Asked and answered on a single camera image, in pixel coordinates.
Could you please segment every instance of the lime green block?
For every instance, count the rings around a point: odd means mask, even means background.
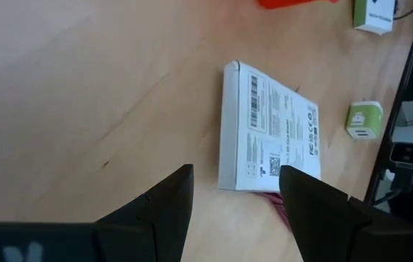
[[[352,138],[375,139],[381,133],[383,115],[376,101],[355,102],[350,106],[345,129]]]

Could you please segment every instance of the pink cloth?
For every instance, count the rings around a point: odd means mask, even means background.
[[[284,222],[284,224],[287,226],[289,230],[291,230],[291,224],[288,222],[288,216],[286,212],[286,208],[284,207],[284,201],[282,199],[282,196],[278,193],[255,193],[259,196],[266,197],[271,204],[274,206],[276,211],[278,212],[278,215]]]

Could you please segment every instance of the white box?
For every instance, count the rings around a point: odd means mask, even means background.
[[[245,63],[224,68],[220,189],[279,191],[280,166],[320,179],[318,106]]]
[[[395,4],[396,0],[355,0],[354,27],[379,35],[391,32]]]

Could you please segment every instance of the red object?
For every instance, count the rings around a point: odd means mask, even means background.
[[[287,212],[286,212],[286,208],[284,207],[284,201],[282,199],[282,196],[278,193],[255,193],[255,194],[262,196],[262,197],[266,197],[271,202],[271,204],[274,206],[274,208],[278,212],[278,215],[280,216],[280,219],[282,219],[282,222],[284,222],[288,230],[291,230],[291,224],[288,222]]]
[[[258,0],[260,5],[266,9],[275,9],[279,7],[289,7],[296,4],[308,3],[311,1],[320,1],[320,0]],[[326,0],[332,3],[337,3],[339,0]]]

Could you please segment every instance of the table surface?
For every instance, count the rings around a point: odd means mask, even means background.
[[[184,261],[300,261],[265,199],[216,189],[222,70],[242,60],[316,102],[322,180],[363,199],[380,139],[352,140],[347,109],[389,114],[413,15],[384,36],[352,15],[352,1],[1,0],[0,221],[94,221],[193,163]]]

